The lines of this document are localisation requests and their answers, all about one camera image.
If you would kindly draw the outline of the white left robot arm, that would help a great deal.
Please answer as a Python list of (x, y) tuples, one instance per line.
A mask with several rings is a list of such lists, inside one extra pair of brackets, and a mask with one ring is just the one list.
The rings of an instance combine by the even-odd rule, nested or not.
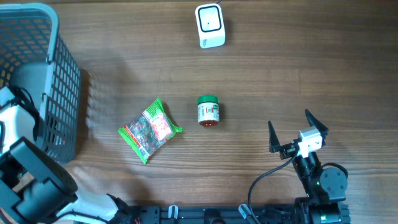
[(18, 223), (135, 223), (139, 212), (120, 198), (79, 189), (35, 144), (39, 113), (18, 87), (1, 89), (1, 219)]

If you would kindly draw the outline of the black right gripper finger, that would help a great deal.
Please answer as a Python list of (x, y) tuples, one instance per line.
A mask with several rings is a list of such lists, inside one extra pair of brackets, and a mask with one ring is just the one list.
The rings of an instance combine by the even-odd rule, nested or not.
[(320, 133), (328, 133), (328, 128), (317, 120), (308, 109), (305, 110), (305, 115), (310, 126), (317, 128)]
[(268, 128), (269, 128), (269, 147), (279, 148), (280, 142), (271, 121), (268, 121)]

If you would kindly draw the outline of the green gummy candy bag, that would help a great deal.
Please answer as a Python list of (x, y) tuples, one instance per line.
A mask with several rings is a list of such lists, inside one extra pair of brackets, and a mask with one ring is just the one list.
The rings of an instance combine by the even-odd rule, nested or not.
[(118, 133), (144, 164), (161, 146), (182, 131), (183, 128), (171, 122), (160, 98), (118, 129)]

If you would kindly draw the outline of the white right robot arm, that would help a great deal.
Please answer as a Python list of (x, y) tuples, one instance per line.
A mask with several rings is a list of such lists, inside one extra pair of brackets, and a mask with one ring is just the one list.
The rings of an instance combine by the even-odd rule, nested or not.
[(328, 128), (314, 115), (305, 111), (309, 128), (298, 132), (298, 138), (281, 145), (271, 122), (269, 126), (270, 152), (278, 152), (281, 159), (289, 159), (300, 179), (305, 197), (293, 204), (265, 206), (267, 223), (339, 223), (351, 222), (346, 200), (348, 171), (341, 165), (322, 164), (316, 151), (325, 146)]

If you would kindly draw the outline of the green lid spice jar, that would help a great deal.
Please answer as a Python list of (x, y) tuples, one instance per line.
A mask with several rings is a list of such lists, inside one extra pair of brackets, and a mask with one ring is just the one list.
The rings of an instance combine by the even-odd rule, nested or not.
[(215, 95), (198, 97), (198, 124), (204, 127), (216, 126), (220, 121), (220, 107)]

